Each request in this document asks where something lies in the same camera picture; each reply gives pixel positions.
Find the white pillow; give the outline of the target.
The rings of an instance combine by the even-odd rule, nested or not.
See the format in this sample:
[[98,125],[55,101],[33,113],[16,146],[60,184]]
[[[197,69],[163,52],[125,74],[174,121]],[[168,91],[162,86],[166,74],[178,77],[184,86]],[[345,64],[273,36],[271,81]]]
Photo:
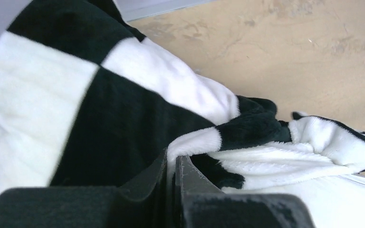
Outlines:
[[283,193],[300,198],[317,228],[365,228],[365,177],[343,175],[260,190],[224,187],[232,194]]

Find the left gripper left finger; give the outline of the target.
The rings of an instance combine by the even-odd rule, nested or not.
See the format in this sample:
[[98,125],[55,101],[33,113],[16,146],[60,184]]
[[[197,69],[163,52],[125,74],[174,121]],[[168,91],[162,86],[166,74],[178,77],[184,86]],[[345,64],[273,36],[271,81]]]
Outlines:
[[0,195],[0,228],[160,228],[166,155],[121,187],[17,188]]

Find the black white checkered pillowcase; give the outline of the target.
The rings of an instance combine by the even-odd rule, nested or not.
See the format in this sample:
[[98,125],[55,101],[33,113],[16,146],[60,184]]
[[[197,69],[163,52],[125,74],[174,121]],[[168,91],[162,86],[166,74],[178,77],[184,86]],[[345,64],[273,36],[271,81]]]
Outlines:
[[276,119],[124,22],[111,0],[34,0],[0,37],[0,194],[121,187],[167,154],[218,188],[265,190],[365,171],[365,132]]

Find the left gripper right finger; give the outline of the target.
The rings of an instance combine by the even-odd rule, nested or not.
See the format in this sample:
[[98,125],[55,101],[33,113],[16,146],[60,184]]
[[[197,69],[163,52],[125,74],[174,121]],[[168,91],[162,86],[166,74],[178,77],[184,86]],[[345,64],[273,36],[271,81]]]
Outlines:
[[226,194],[191,162],[175,165],[173,224],[176,228],[312,228],[309,211],[288,194]]

